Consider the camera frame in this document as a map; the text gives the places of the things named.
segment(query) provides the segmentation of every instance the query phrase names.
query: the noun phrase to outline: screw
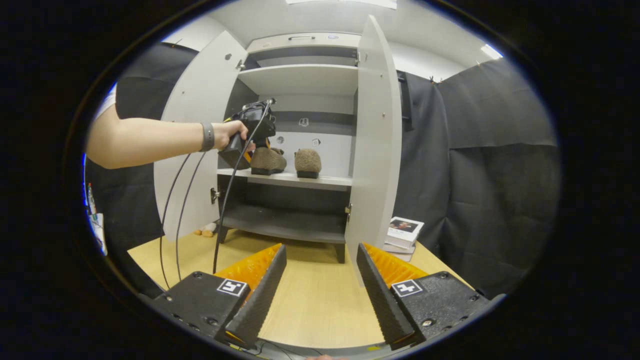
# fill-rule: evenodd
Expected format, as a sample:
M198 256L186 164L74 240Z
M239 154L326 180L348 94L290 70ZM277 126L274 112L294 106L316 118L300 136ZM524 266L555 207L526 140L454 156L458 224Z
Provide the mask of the screw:
M211 326L217 325L218 322L214 318L204 318L204 321Z

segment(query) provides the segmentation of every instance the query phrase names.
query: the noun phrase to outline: ceiling light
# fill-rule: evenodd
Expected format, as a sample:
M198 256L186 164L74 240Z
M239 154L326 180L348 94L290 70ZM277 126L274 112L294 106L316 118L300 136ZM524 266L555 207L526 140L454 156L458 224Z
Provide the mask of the ceiling light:
M353 1L355 3L365 3L371 5L378 5L385 8L397 9L397 0L285 0L287 4L300 4L310 3L311 1Z
M480 50L484 51L484 53L491 56L491 58L494 60L502 57L502 55L498 53L494 48L490 47L489 44L485 44L480 48Z

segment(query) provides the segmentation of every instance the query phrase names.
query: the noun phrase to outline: door hinge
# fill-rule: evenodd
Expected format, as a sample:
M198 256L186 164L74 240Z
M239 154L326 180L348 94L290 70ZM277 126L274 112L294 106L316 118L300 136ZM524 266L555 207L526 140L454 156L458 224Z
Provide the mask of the door hinge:
M349 220L351 219L351 207L352 207L352 203L349 203L349 206L344 208L344 213L347 214L347 222L349 222Z
M220 192L217 192L215 188L211 188L211 204L215 204L218 197L220 197Z

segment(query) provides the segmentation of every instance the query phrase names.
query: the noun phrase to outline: table surface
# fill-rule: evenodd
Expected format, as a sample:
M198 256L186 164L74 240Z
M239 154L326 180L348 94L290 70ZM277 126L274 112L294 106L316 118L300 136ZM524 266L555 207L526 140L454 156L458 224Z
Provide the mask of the table surface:
M212 273L216 235L189 234L179 239L180 274ZM376 314L364 287L358 285L350 257L339 264L332 245L263 236L230 230L218 253L218 270L283 243L287 266L259 337L310 348L361 347L384 342ZM159 257L159 239L129 250L131 257L166 290ZM175 242L163 241L163 263L170 286L178 283ZM410 261L427 274L458 274L416 243Z

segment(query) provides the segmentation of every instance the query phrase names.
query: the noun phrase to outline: hand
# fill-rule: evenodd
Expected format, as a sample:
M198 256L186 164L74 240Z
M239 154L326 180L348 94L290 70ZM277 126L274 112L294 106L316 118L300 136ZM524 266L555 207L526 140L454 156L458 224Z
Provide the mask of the hand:
M305 360L348 360L346 357L340 357L338 359L334 359L329 355L322 355L318 357L308 357Z
M222 150L227 147L231 136L234 136L237 132L240 132L242 140L246 140L249 129L244 126L240 120L234 120L230 122L212 123L213 135L215 136L214 149ZM251 143L247 148L247 151L255 150L255 144Z

